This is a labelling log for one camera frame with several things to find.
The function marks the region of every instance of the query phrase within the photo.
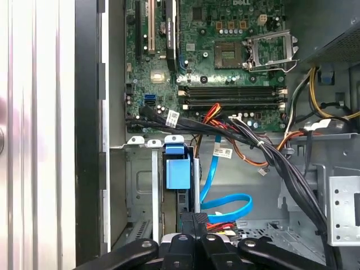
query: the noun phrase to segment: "sata port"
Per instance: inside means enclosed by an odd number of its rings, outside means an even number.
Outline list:
[[[145,94],[144,95],[144,100],[156,100],[156,95],[155,94]]]
[[[144,103],[148,106],[155,106],[155,100],[144,100]]]

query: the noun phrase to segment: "chip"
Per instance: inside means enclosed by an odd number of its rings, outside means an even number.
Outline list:
[[[202,21],[203,20],[203,9],[201,7],[192,8],[192,20]]]
[[[247,29],[248,24],[246,21],[240,21],[240,29]]]
[[[228,24],[227,24],[227,28],[234,29],[235,28],[235,23],[233,21],[229,21]]]
[[[221,21],[216,22],[216,30],[220,30],[223,28],[223,23]]]

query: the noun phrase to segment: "black cable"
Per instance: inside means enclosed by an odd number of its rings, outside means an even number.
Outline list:
[[[159,123],[163,125],[165,119],[156,115],[151,109],[142,110],[144,115],[157,124],[151,123],[151,125],[159,128]],[[289,190],[290,195],[294,198],[295,202],[299,205],[302,211],[309,217],[309,219],[315,224],[319,235],[321,236],[322,243],[324,245],[326,263],[330,267],[341,269],[341,256],[339,249],[331,247],[327,244],[327,223],[326,217],[315,197],[312,189],[305,180],[301,172],[291,164],[276,148],[270,143],[261,141],[254,134],[254,132],[241,121],[230,121],[224,119],[226,123],[231,124],[235,130],[221,129],[213,127],[207,124],[199,123],[191,119],[179,118],[176,129],[166,128],[167,130],[180,131],[184,129],[187,132],[194,132],[194,134],[218,134],[220,136],[231,138],[236,141],[250,145],[263,151],[266,161],[269,165],[276,168],[280,177],[284,180],[286,187]]]
[[[306,177],[306,174],[308,173],[309,166],[310,166],[310,159],[311,159],[311,153],[313,149],[313,133],[314,131],[309,130],[307,133],[306,138],[306,148],[305,148],[305,170],[304,170],[304,178]]]

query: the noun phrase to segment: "blue plastic latch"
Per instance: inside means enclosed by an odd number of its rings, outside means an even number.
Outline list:
[[[183,143],[173,143],[165,146],[165,154],[168,155],[184,155],[185,148]]]
[[[190,156],[187,159],[166,161],[166,188],[169,190],[190,189]]]

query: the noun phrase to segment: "metal bracket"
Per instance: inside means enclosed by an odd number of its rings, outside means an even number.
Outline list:
[[[327,187],[328,244],[360,246],[360,177],[329,177]]]
[[[267,41],[273,38],[283,38],[284,48],[285,48],[285,57],[284,59],[272,61],[269,60],[266,63],[260,61],[260,53],[259,53],[259,43],[261,41]],[[294,67],[296,67],[298,60],[293,60],[294,55],[299,50],[298,46],[294,46],[294,43],[297,43],[298,39],[290,34],[290,30],[279,31],[275,33],[268,33],[265,35],[257,35],[255,37],[250,37],[247,39],[247,42],[244,42],[244,45],[247,47],[247,50],[250,53],[250,57],[247,62],[243,63],[242,67],[244,69],[248,69],[249,72],[264,72],[269,71],[266,68],[270,68],[272,66],[278,66],[286,63],[293,62],[294,65],[285,70],[282,67],[278,67],[271,70],[282,70],[285,73],[288,73]]]

